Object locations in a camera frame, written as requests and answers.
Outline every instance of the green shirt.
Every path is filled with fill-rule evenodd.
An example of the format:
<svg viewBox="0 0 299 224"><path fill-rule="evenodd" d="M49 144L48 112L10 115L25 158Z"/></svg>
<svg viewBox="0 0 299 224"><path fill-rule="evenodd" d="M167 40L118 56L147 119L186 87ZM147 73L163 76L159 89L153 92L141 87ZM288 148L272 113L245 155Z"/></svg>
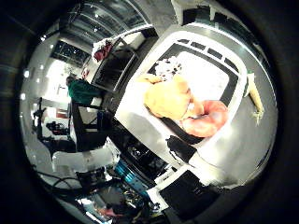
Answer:
<svg viewBox="0 0 299 224"><path fill-rule="evenodd" d="M89 84L87 81L77 79L72 81L68 86L68 95L81 104L90 105L93 97L100 96L101 91Z"/></svg>

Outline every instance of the black vent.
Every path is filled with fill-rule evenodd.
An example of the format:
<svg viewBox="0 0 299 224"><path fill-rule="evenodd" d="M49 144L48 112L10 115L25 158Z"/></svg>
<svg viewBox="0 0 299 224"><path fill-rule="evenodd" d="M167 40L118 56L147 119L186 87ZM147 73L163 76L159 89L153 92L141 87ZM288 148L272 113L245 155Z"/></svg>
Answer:
<svg viewBox="0 0 299 224"><path fill-rule="evenodd" d="M229 59L226 58L224 60L224 62L226 64L228 64L231 68L233 68L237 73L239 72L239 70L237 69L237 67L235 66L235 64L231 60L229 60Z"/></svg>
<svg viewBox="0 0 299 224"><path fill-rule="evenodd" d="M189 40L188 39L180 39L178 40L179 43L183 43L183 44L188 44Z"/></svg>
<svg viewBox="0 0 299 224"><path fill-rule="evenodd" d="M205 49L205 48L206 48L206 46L204 46L204 45L202 45L202 44L198 44L198 43L196 43L196 42L192 42L192 43L191 43L191 46L192 46L192 47L195 47L195 48L197 48L197 49Z"/></svg>
<svg viewBox="0 0 299 224"><path fill-rule="evenodd" d="M222 58L222 54L218 53L216 50L214 49L208 49L207 53L215 56L216 58L221 59Z"/></svg>

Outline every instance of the window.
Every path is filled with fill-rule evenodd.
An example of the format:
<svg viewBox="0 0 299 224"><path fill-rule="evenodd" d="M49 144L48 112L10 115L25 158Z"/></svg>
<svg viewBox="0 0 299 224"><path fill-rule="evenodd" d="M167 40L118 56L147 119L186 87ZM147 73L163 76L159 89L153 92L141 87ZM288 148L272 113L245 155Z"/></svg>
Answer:
<svg viewBox="0 0 299 224"><path fill-rule="evenodd" d="M58 41L50 57L70 63L76 67L82 67L90 55L81 49Z"/></svg>

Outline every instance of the chair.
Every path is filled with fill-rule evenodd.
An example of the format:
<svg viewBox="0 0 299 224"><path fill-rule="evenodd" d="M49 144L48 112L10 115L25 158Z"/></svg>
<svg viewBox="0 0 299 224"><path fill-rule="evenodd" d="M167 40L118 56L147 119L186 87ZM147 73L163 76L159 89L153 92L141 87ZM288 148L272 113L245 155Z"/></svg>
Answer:
<svg viewBox="0 0 299 224"><path fill-rule="evenodd" d="M85 124L80 115L79 107L80 106L91 106L92 108L99 109L99 106L95 105L84 105L79 104L74 101L71 102L71 116L73 117L74 131L77 138L76 142L76 151L83 152L93 150L97 147L102 146L108 137L110 131L101 130L99 124ZM97 132L88 132L87 129L96 129Z"/></svg>

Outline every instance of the desk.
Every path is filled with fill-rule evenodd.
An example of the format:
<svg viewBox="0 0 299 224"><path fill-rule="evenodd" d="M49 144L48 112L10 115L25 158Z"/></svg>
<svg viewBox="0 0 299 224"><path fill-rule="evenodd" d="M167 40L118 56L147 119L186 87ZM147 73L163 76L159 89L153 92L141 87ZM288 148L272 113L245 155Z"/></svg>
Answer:
<svg viewBox="0 0 299 224"><path fill-rule="evenodd" d="M116 92L135 58L138 58L135 51L122 38L118 38L97 68L92 85Z"/></svg>

